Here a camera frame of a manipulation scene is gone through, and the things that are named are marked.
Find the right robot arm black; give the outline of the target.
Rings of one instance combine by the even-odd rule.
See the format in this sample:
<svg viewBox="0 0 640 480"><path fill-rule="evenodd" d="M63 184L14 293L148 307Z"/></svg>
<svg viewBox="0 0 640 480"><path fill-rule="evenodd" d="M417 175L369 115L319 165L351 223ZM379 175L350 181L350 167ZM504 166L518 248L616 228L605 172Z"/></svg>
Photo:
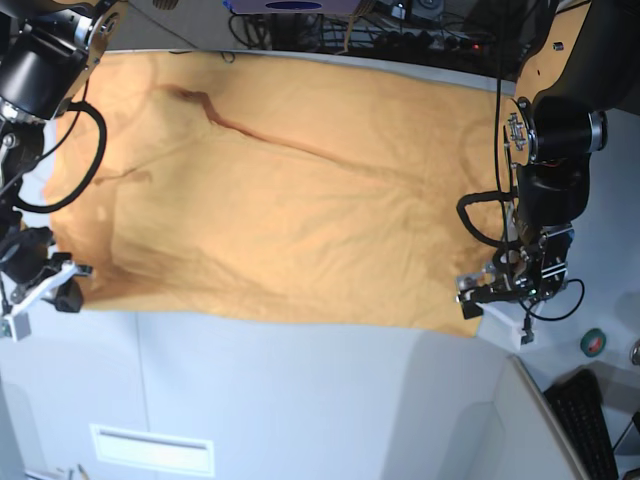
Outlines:
<svg viewBox="0 0 640 480"><path fill-rule="evenodd" d="M92 269L69 253L50 253L47 227L27 227L26 213L52 214L73 203L90 185L104 158L103 116L76 94L88 92L127 7L126 1L4 1L2 17L19 32L1 55L1 274L16 286L1 296L4 318L15 318L44 299L61 312L77 312L83 296L76 282ZM79 184L63 199L33 205L22 199L26 174L54 153L44 145L48 122L67 112L86 114L98 128L93 160Z"/></svg>

